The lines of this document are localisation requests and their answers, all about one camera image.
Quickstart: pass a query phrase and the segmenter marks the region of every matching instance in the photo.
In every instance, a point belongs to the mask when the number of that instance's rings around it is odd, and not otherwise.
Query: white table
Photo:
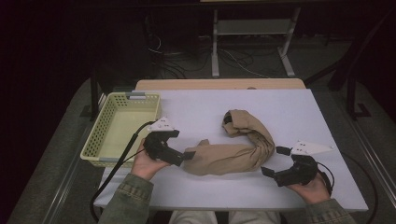
[[[162,97],[162,115],[180,130],[178,138],[168,141],[169,147],[184,151],[205,138],[211,144],[249,144],[245,136],[230,138],[221,128],[222,117],[228,110],[245,109],[267,127],[277,146],[293,147],[297,141],[303,140],[334,147],[332,152],[314,156],[335,176],[332,196],[348,211],[368,209],[310,90],[155,92]],[[291,165],[290,157],[279,154],[264,164],[275,171],[289,169]],[[103,180],[110,170],[106,168]],[[120,169],[94,204],[106,207],[128,172],[129,169]],[[195,176],[180,167],[171,166],[156,174],[152,182],[155,187],[150,206],[153,209],[285,211],[304,208],[299,196],[287,188],[279,188],[272,178],[263,176],[260,170],[222,176]]]

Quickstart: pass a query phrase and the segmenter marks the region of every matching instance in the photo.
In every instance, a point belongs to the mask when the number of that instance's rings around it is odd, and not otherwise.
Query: person's left hand
[[[145,139],[143,138],[137,151],[144,149],[144,142]],[[169,165],[171,164],[166,161],[152,160],[146,150],[143,150],[135,156],[131,174],[150,180],[159,170]]]

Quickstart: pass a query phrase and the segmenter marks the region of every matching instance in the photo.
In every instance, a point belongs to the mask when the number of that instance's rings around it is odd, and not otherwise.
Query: metal frame
[[[295,77],[293,68],[287,56],[289,45],[293,37],[301,8],[293,11],[291,19],[287,20],[254,20],[254,21],[219,21],[218,10],[214,10],[213,18],[213,49],[212,49],[212,77],[219,77],[218,36],[219,35],[286,35],[285,43],[278,48],[280,59],[288,77]],[[282,26],[288,25],[286,31]]]

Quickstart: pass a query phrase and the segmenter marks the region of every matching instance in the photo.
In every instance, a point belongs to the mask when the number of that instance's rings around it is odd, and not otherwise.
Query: sleeve
[[[306,214],[308,223],[356,223],[353,217],[335,199],[307,205]]]
[[[114,193],[99,219],[100,224],[145,224],[149,217],[149,201],[153,184],[128,174]]]

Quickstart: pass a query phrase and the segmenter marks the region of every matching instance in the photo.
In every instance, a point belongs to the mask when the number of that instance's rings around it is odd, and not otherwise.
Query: table leg
[[[213,19],[213,49],[212,49],[212,77],[219,77],[218,58],[218,11],[214,11]]]
[[[278,49],[280,59],[282,60],[283,66],[285,67],[288,77],[295,77],[293,68],[291,67],[289,58],[287,56],[291,38],[293,37],[294,28],[296,27],[298,16],[300,14],[301,8],[297,7],[294,9],[293,16],[291,17],[288,33],[286,35],[285,43],[282,48]]]

